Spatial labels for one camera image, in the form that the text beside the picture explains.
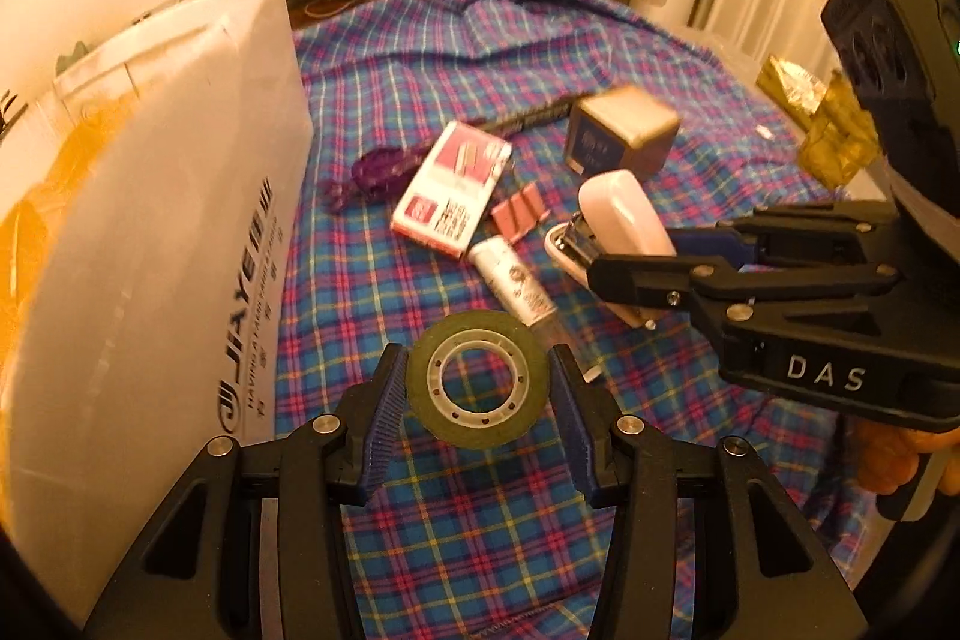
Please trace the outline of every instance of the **box of staples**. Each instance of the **box of staples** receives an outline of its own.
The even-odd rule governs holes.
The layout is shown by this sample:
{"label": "box of staples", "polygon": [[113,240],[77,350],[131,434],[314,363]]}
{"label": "box of staples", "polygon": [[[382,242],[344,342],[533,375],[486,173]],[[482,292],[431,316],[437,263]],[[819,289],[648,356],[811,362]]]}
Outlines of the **box of staples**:
{"label": "box of staples", "polygon": [[449,124],[400,199],[390,228],[461,258],[511,151],[512,145],[499,137]]}
{"label": "box of staples", "polygon": [[677,113],[635,85],[581,98],[570,113],[563,159],[578,175],[659,172],[680,130]]}

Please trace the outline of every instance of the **white lettering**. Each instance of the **white lettering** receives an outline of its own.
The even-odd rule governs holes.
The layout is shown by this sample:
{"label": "white lettering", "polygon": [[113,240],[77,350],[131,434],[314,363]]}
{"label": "white lettering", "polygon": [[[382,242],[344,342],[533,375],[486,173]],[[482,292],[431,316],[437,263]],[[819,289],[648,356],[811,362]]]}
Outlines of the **white lettering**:
{"label": "white lettering", "polygon": [[818,384],[820,381],[824,381],[828,386],[833,388],[833,365],[831,363],[828,362],[827,366],[825,366],[820,371],[820,374],[817,375],[817,379],[813,381],[814,386],[816,386],[816,384]]}
{"label": "white lettering", "polygon": [[805,375],[806,372],[806,359],[803,356],[791,356],[790,357],[790,368],[786,372],[786,376],[790,380],[800,380],[800,378]]}
{"label": "white lettering", "polygon": [[867,370],[857,367],[856,369],[851,369],[850,374],[847,375],[847,384],[843,386],[846,391],[858,391],[863,387],[863,376],[867,373]]}

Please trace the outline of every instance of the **cylindrical bottle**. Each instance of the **cylindrical bottle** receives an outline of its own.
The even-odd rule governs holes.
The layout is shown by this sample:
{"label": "cylindrical bottle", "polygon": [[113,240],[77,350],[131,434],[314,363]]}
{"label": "cylindrical bottle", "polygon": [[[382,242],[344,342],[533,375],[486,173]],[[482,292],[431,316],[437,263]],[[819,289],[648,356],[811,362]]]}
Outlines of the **cylindrical bottle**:
{"label": "cylindrical bottle", "polygon": [[504,309],[528,327],[544,349],[569,345],[584,379],[591,383],[600,376],[600,367],[590,366],[584,360],[560,320],[557,305],[506,239],[493,237],[479,242],[470,250],[469,260],[479,269]]}

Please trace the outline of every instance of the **human hand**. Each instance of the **human hand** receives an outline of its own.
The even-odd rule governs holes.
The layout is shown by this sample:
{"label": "human hand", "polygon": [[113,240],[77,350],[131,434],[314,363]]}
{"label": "human hand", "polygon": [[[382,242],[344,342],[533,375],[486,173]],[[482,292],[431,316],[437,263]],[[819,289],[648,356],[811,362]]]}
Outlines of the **human hand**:
{"label": "human hand", "polygon": [[[853,437],[859,446],[857,481],[875,494],[892,494],[913,480],[920,465],[920,453],[935,453],[960,445],[960,429],[947,434],[927,434],[863,420],[854,421]],[[949,496],[960,494],[960,451],[947,463],[939,490]]]}

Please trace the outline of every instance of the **blue label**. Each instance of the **blue label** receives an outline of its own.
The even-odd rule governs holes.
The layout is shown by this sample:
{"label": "blue label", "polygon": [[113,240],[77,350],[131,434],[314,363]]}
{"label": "blue label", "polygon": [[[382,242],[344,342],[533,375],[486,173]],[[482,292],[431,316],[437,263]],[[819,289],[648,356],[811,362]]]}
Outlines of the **blue label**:
{"label": "blue label", "polygon": [[618,138],[594,124],[588,116],[582,116],[577,138],[573,140],[571,157],[584,167],[584,176],[592,177],[619,169],[623,152],[624,145]]}

